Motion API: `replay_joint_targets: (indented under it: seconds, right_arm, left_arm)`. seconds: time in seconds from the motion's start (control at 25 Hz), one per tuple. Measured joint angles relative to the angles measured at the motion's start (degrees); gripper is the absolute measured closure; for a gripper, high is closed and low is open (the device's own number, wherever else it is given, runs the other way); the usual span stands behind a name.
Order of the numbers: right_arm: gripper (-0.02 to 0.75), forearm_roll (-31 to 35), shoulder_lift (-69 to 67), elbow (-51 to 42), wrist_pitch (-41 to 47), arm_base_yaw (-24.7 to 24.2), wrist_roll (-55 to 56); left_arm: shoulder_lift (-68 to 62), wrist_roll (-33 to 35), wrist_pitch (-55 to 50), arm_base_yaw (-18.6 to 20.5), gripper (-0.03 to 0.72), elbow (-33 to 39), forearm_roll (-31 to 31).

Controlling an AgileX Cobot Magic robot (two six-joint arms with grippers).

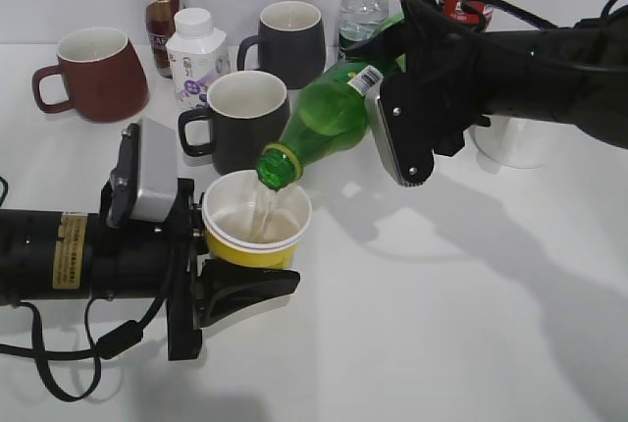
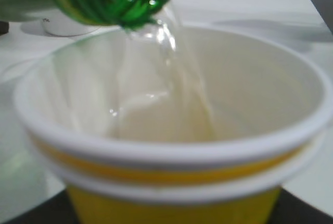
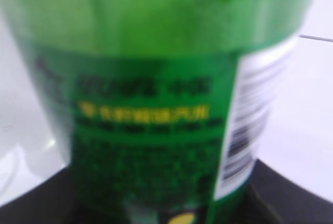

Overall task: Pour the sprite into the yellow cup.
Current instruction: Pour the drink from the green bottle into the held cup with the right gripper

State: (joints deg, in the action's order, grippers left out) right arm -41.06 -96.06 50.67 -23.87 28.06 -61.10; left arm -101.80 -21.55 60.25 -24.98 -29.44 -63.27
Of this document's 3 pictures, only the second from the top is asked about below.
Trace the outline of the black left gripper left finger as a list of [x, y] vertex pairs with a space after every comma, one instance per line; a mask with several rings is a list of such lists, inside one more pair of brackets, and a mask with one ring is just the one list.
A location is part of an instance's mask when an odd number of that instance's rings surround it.
[[66, 190], [61, 191], [54, 197], [46, 200], [39, 206], [27, 211], [9, 221], [3, 222], [5, 224], [17, 223], [61, 223], [61, 224], [74, 224], [78, 223], [78, 218], [74, 208], [69, 200]]

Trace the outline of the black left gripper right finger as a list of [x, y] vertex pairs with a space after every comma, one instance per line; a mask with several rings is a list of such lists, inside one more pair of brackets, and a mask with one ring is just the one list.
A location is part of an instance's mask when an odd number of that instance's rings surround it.
[[332, 217], [282, 189], [271, 224], [332, 224]]

